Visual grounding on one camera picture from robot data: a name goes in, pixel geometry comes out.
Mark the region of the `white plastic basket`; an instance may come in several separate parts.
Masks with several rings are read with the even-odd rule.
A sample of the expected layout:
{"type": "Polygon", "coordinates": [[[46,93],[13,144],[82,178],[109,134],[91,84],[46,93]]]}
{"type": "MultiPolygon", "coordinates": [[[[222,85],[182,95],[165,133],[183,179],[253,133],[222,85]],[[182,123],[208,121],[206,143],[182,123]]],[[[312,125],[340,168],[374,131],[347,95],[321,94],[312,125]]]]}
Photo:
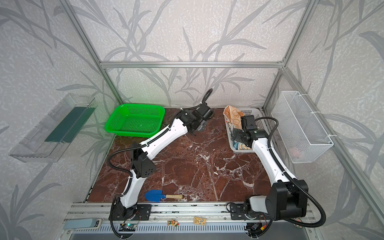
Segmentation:
{"type": "Polygon", "coordinates": [[[252,153],[256,142],[266,145],[269,134],[258,109],[225,107],[223,115],[230,148],[235,153],[252,153]]]}

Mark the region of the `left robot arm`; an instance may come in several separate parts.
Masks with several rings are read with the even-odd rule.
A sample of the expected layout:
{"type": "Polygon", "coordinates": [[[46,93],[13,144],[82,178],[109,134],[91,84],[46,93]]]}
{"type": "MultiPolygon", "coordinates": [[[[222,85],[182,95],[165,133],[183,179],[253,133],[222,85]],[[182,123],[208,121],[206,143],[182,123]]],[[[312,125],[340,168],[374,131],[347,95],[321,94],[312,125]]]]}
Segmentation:
{"type": "Polygon", "coordinates": [[[212,92],[213,89],[210,88],[199,105],[180,109],[171,123],[153,137],[131,148],[116,151],[107,158],[108,167],[129,174],[123,193],[113,198],[109,216],[111,224],[113,221],[132,219],[137,214],[139,193],[145,180],[156,170],[153,162],[156,155],[179,137],[187,133],[204,131],[207,121],[214,114],[214,111],[207,105],[207,100],[212,92]],[[131,152],[133,156],[129,170],[112,164],[112,158],[124,152],[131,152]]]}

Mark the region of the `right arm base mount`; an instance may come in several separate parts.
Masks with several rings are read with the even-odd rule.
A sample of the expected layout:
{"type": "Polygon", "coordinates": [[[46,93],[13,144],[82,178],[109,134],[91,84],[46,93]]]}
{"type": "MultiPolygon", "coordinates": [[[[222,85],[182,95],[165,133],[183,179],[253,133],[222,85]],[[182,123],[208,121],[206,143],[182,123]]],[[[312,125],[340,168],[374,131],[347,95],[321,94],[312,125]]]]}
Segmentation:
{"type": "Polygon", "coordinates": [[[250,205],[246,203],[241,203],[241,204],[227,203],[226,209],[230,213],[231,220],[242,220],[242,221],[266,220],[268,222],[271,219],[265,213],[253,211],[250,205]]]}

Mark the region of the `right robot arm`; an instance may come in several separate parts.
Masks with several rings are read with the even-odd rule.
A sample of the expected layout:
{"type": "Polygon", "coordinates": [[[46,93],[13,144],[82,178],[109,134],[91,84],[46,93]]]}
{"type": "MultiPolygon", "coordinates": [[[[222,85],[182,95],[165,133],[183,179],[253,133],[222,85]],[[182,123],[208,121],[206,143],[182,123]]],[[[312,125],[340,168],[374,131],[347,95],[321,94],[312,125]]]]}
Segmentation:
{"type": "Polygon", "coordinates": [[[321,227],[327,219],[325,210],[309,193],[307,183],[297,179],[272,145],[278,126],[279,121],[273,117],[243,116],[242,128],[233,129],[231,134],[233,140],[252,148],[270,179],[271,189],[266,196],[249,198],[251,210],[267,214],[272,221],[283,220],[305,228],[321,227]],[[314,223],[299,222],[297,218],[306,216],[308,201],[318,209],[320,219],[314,223]]]}

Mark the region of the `green plastic basket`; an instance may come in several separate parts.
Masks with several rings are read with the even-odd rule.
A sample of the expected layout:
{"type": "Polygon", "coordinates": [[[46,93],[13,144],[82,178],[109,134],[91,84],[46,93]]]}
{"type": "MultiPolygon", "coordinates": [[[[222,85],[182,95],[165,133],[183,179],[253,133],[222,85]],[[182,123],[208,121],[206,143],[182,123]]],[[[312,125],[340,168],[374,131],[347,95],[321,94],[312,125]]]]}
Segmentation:
{"type": "Polygon", "coordinates": [[[151,138],[159,132],[165,113],[161,106],[122,104],[110,115],[105,130],[122,137],[151,138]]]}

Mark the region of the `orange patterned towel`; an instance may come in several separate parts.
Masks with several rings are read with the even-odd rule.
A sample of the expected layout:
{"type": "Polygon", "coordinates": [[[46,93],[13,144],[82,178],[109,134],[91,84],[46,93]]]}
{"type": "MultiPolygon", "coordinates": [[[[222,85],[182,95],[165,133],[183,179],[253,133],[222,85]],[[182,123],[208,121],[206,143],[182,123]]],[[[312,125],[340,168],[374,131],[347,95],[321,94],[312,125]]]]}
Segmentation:
{"type": "Polygon", "coordinates": [[[244,117],[245,114],[239,109],[233,106],[226,106],[223,111],[226,122],[228,122],[235,129],[242,129],[241,117],[244,117]]]}

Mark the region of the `blue patterned towel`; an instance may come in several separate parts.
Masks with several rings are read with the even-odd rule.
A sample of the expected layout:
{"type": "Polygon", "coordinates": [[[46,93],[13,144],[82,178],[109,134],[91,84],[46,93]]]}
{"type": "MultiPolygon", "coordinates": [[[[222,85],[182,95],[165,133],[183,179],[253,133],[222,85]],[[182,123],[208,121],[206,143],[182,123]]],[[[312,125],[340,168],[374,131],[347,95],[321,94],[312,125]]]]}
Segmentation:
{"type": "Polygon", "coordinates": [[[239,143],[239,142],[234,142],[233,147],[234,147],[235,150],[250,150],[251,149],[246,144],[239,143]]]}

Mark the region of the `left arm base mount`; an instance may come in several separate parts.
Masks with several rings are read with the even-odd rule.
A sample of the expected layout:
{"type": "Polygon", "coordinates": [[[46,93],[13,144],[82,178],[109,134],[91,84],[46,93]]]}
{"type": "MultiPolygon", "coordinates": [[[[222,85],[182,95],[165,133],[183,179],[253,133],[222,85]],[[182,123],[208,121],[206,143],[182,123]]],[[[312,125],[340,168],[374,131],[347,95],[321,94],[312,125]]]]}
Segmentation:
{"type": "Polygon", "coordinates": [[[148,221],[151,214],[151,204],[137,204],[125,208],[120,203],[114,204],[111,208],[109,220],[112,221],[148,221]]]}

